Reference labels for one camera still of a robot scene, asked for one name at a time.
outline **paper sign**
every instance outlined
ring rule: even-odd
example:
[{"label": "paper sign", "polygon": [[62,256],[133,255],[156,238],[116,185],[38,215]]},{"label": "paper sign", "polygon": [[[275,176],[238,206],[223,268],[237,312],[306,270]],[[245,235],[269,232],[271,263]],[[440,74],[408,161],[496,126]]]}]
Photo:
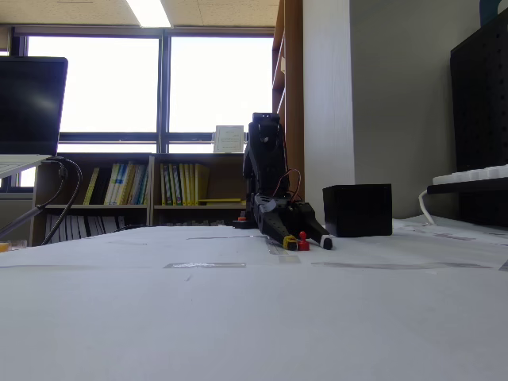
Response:
[{"label": "paper sign", "polygon": [[218,125],[215,133],[214,152],[234,153],[244,151],[243,125]]}]

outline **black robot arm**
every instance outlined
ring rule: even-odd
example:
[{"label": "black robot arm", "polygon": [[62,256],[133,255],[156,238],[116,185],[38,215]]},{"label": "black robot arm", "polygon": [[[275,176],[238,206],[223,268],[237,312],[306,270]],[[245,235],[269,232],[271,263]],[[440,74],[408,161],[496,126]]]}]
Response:
[{"label": "black robot arm", "polygon": [[333,246],[329,233],[316,221],[307,202],[295,202],[289,192],[284,128],[278,114],[253,114],[248,125],[244,177],[248,180],[246,221],[238,229],[257,227],[287,250],[297,250],[300,232],[320,246]]}]

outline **ceiling panel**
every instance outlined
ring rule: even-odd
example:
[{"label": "ceiling panel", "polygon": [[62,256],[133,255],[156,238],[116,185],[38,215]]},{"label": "ceiling panel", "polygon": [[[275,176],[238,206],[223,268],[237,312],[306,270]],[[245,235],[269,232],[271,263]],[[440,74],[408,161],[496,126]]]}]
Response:
[{"label": "ceiling panel", "polygon": [[0,24],[138,25],[125,0],[0,1]]},{"label": "ceiling panel", "polygon": [[173,26],[202,26],[198,0],[162,0]]},{"label": "ceiling panel", "polygon": [[[279,0],[161,0],[174,26],[275,26]],[[0,24],[138,25],[126,0],[0,0]]]},{"label": "ceiling panel", "polygon": [[204,25],[275,26],[278,5],[267,0],[198,0]]}]

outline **monitor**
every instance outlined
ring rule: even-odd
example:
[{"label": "monitor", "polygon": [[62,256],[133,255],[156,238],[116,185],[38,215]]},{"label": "monitor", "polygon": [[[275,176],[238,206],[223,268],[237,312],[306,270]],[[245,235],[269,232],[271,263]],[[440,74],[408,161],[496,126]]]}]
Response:
[{"label": "monitor", "polygon": [[67,60],[0,57],[0,154],[56,155]]}]

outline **wooden bookshelf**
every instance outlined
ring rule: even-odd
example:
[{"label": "wooden bookshelf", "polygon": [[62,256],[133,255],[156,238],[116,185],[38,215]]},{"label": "wooden bookshelf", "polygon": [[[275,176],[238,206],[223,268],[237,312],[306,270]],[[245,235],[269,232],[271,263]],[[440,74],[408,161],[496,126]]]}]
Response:
[{"label": "wooden bookshelf", "polygon": [[[280,0],[272,48],[272,75],[272,112],[280,115],[285,127],[287,164],[300,170],[302,184],[298,193],[305,198],[302,0]],[[290,179],[294,191],[298,177],[292,173]]]},{"label": "wooden bookshelf", "polygon": [[245,200],[247,185],[243,178],[244,155],[241,153],[157,154],[152,160],[151,225],[217,221],[229,223],[237,219],[243,205],[168,206],[162,205],[160,194],[161,164],[201,164],[210,169],[207,198],[241,198]]},{"label": "wooden bookshelf", "polygon": [[[83,183],[79,188],[75,204],[69,210],[69,215],[85,216],[123,216],[126,225],[140,224],[149,225],[151,203],[150,203],[150,154],[138,153],[65,153],[61,156],[72,160],[79,165],[83,173]],[[127,164],[133,161],[135,164],[144,164],[148,166],[148,201],[147,205],[83,205],[87,194],[88,184],[94,168],[112,167],[115,163]],[[30,225],[30,246],[37,246],[42,243],[46,235],[46,218],[48,214],[60,214],[65,208],[72,194],[75,191],[78,176],[70,165],[67,165],[68,180],[61,195],[46,210],[32,219]],[[37,167],[35,186],[33,188],[33,207],[48,201],[60,186],[58,177],[58,164],[42,164]]]},{"label": "wooden bookshelf", "polygon": [[[226,224],[236,220],[244,205],[226,204],[212,206],[163,206],[160,194],[160,164],[201,164],[210,169],[207,198],[241,198],[245,200],[247,185],[243,178],[244,155],[234,154],[62,154],[75,161],[82,170],[83,184],[79,189],[70,215],[84,216],[123,216],[125,224],[166,225],[167,223],[191,223],[196,221],[224,221]],[[83,205],[88,184],[95,167],[112,167],[115,163],[148,165],[147,205]],[[68,168],[69,180],[62,194],[46,210],[35,216],[30,230],[30,245],[42,243],[46,234],[48,214],[60,214],[71,198],[77,184],[77,175]],[[43,164],[37,168],[33,205],[49,200],[58,190],[57,164]]]}]

